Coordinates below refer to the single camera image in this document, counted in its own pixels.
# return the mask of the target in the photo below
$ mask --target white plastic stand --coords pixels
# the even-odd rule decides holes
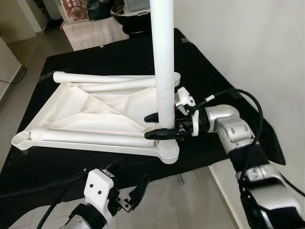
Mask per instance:
[[[175,140],[147,140],[144,133],[174,128],[173,0],[151,0],[155,75],[96,76],[55,72],[61,83],[12,144],[72,148],[178,159]],[[144,118],[158,112],[159,123]]]

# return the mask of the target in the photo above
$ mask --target floor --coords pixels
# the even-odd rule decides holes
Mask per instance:
[[[31,98],[46,57],[72,51],[60,30],[46,35],[11,43],[9,48],[28,69],[24,79],[15,86],[6,104],[0,110],[0,169],[9,152]],[[207,168],[182,174],[181,186],[177,176],[151,182],[138,208],[126,213],[120,211],[108,229],[233,229],[234,226],[222,204]],[[121,190],[127,196],[131,188]],[[60,203],[49,216],[43,229],[58,229],[67,221],[71,211],[84,199]],[[29,211],[11,227],[35,229],[48,206]]]

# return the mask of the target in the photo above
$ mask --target black cloth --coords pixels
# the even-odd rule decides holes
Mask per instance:
[[[180,86],[186,87],[197,103],[211,93],[232,87],[194,44],[185,42],[182,38],[183,34],[176,29],[175,71],[181,74]],[[152,38],[147,36],[114,42],[102,48],[48,57],[18,131],[29,124],[58,87],[51,77],[53,71],[96,75],[154,74],[152,52]],[[217,104],[235,106],[255,132],[259,116],[243,97],[238,94],[227,95],[215,99],[209,105]],[[285,164],[275,133],[266,121],[260,143],[270,160]],[[125,168],[118,179],[119,188],[124,188],[136,185],[145,174],[156,180],[228,158],[217,134],[202,134],[186,139],[179,142],[179,147],[178,161],[166,165],[152,156],[47,147],[33,147],[21,152],[12,146],[0,176],[0,195],[35,187],[47,188],[15,197],[0,196],[0,225],[5,228],[27,211],[51,204],[66,186],[61,184],[54,187],[52,184],[73,177],[79,169],[104,167],[116,159],[123,158]],[[83,187],[83,184],[76,185],[64,201],[82,198]]]

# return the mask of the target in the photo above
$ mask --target white stand base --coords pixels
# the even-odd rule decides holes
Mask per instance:
[[[156,88],[139,86],[140,76],[126,78],[136,81],[137,87],[85,92],[83,87],[116,82],[61,83],[30,124],[13,137],[12,144],[20,150],[43,146],[157,156],[166,164],[176,162],[179,147],[175,140],[144,138],[144,133],[158,128],[158,124],[144,121],[157,112]],[[175,73],[175,84],[179,81],[180,75]]]

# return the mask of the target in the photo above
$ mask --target white tube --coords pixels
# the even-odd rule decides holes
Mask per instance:
[[[154,140],[141,137],[100,135],[85,132],[50,130],[37,128],[31,131],[30,137],[34,141],[72,142],[97,144],[108,146],[153,147]]]
[[[154,75],[143,75],[143,77],[154,77]],[[57,83],[115,83],[134,80],[131,75],[84,75],[65,72],[54,72],[53,79]]]
[[[173,0],[150,0],[159,124],[174,128]]]
[[[103,92],[103,91],[113,91],[120,89],[131,89],[131,88],[145,88],[145,87],[155,87],[156,79],[147,78],[141,80],[130,80],[125,82],[117,83],[105,83],[105,84],[96,84],[90,86],[81,87],[85,92]]]

